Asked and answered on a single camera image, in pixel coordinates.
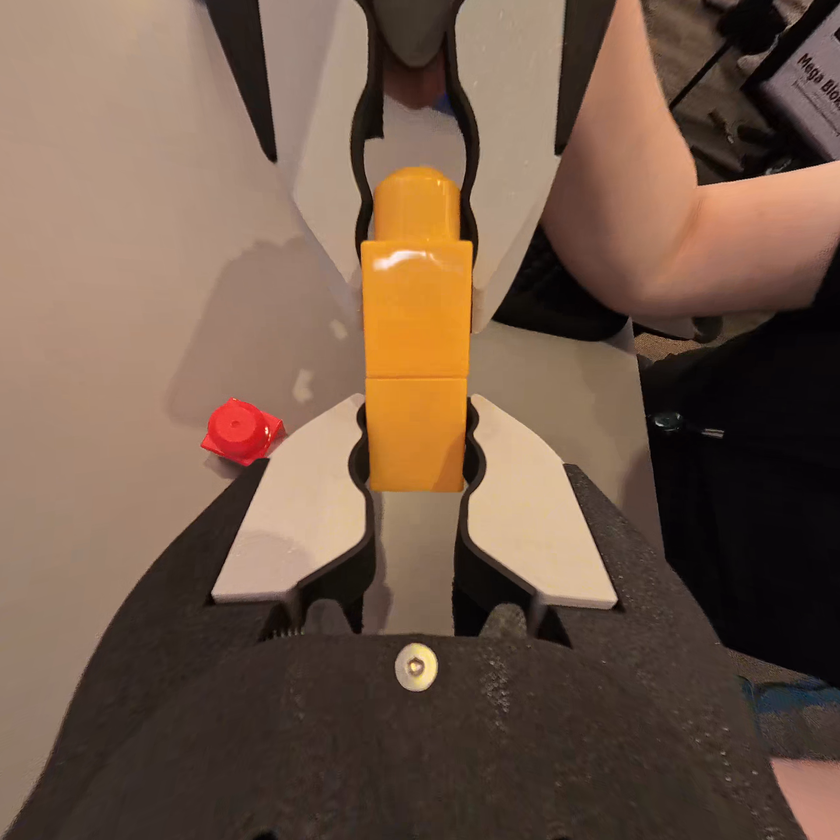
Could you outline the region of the person's right forearm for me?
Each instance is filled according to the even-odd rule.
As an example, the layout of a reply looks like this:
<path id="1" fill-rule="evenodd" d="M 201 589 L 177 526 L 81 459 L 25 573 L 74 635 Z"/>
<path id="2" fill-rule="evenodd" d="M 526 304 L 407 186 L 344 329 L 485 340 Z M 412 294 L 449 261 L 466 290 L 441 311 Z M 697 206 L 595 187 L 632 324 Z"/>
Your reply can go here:
<path id="1" fill-rule="evenodd" d="M 627 316 L 795 311 L 838 278 L 838 186 L 837 162 L 699 185 L 641 4 L 620 1 L 542 227 L 572 277 Z"/>

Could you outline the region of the black oval pad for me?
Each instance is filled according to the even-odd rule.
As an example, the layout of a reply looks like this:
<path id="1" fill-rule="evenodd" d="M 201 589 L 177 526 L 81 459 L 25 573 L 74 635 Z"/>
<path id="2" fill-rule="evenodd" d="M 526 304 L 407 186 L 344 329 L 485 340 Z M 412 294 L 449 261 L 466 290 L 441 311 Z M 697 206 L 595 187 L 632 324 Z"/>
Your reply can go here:
<path id="1" fill-rule="evenodd" d="M 539 225 L 493 320 L 558 338 L 601 342 L 620 333 L 629 318 L 604 306 L 577 282 Z"/>

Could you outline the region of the person's black shirt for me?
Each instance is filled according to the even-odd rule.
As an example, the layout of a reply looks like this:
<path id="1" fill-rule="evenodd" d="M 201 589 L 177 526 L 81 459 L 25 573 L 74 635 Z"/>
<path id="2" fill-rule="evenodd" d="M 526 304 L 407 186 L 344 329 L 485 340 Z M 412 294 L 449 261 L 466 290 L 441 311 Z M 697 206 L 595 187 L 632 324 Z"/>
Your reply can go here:
<path id="1" fill-rule="evenodd" d="M 642 372 L 665 557 L 729 648 L 839 681 L 839 267 Z"/>

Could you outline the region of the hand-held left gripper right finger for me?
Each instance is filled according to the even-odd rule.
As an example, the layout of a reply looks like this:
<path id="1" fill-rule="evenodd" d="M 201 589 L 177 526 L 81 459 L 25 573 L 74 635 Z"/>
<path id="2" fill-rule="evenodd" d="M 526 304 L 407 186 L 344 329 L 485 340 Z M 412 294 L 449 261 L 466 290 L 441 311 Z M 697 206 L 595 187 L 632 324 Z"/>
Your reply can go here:
<path id="1" fill-rule="evenodd" d="M 612 610 L 618 595 L 563 459 L 484 396 L 471 396 L 467 419 L 458 588 L 487 611 Z"/>

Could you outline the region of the person's right hand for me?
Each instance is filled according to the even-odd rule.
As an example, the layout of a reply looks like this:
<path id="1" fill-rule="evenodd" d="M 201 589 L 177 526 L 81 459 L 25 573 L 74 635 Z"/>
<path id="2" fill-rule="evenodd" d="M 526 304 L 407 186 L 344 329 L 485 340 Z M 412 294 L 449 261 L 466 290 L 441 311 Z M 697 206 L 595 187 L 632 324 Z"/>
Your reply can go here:
<path id="1" fill-rule="evenodd" d="M 442 56 L 420 68 L 399 61 L 383 61 L 384 94 L 410 110 L 436 109 L 447 96 Z"/>

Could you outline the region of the orange mega block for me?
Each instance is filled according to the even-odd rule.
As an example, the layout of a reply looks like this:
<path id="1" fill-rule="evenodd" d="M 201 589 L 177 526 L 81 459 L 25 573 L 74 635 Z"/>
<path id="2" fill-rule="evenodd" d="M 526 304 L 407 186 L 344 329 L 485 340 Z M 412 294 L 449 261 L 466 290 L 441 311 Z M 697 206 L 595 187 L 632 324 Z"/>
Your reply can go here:
<path id="1" fill-rule="evenodd" d="M 369 380 L 466 378 L 473 256 L 459 188 L 441 172 L 406 167 L 376 187 L 360 247 Z"/>
<path id="2" fill-rule="evenodd" d="M 366 379 L 371 489 L 461 492 L 467 396 L 465 377 Z"/>

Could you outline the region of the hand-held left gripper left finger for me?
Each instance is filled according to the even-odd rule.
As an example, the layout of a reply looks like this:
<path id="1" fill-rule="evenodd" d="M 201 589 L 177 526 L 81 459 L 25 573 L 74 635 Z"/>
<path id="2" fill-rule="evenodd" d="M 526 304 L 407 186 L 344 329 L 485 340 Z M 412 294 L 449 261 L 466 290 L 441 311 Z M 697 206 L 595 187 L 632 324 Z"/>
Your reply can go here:
<path id="1" fill-rule="evenodd" d="M 364 396 L 317 416 L 268 459 L 213 602 L 319 600 L 359 606 L 375 577 L 375 512 Z"/>

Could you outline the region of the person's left knee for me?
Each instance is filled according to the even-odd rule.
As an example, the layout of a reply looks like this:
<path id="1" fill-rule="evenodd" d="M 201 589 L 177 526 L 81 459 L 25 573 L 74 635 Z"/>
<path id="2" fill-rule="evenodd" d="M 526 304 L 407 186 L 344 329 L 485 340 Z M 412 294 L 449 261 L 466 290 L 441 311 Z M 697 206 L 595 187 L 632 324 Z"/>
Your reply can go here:
<path id="1" fill-rule="evenodd" d="M 773 772 L 809 839 L 839 838 L 839 762 L 772 759 Z"/>

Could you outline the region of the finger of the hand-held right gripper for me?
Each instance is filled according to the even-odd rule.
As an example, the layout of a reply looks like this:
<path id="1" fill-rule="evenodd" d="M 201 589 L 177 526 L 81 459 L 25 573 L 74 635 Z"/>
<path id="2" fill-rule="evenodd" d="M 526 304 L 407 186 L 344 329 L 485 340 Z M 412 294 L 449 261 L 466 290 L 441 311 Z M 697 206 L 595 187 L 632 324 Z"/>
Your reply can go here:
<path id="1" fill-rule="evenodd" d="M 446 89 L 465 143 L 473 333 L 507 294 L 557 172 L 564 23 L 565 2 L 454 2 L 451 12 Z"/>
<path id="2" fill-rule="evenodd" d="M 382 136 L 382 42 L 369 2 L 260 1 L 277 167 L 331 292 L 361 307 L 371 221 L 364 146 Z"/>

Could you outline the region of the red mega block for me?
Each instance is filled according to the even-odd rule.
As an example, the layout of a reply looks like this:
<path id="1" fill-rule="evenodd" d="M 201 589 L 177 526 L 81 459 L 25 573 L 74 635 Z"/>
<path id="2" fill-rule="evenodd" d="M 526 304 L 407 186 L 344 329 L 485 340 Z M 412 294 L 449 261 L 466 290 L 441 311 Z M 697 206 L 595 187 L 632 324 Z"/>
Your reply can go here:
<path id="1" fill-rule="evenodd" d="M 231 397 L 210 415 L 201 448 L 234 465 L 249 467 L 266 458 L 286 437 L 280 418 Z"/>

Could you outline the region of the black white pattern sign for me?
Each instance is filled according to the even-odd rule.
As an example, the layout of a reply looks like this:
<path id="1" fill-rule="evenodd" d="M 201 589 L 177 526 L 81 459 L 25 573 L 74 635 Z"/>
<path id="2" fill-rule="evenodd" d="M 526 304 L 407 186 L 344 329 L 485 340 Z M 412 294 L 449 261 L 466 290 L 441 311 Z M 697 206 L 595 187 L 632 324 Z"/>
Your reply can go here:
<path id="1" fill-rule="evenodd" d="M 838 161 L 839 2 L 813 2 L 742 92 L 792 145 L 816 160 Z"/>

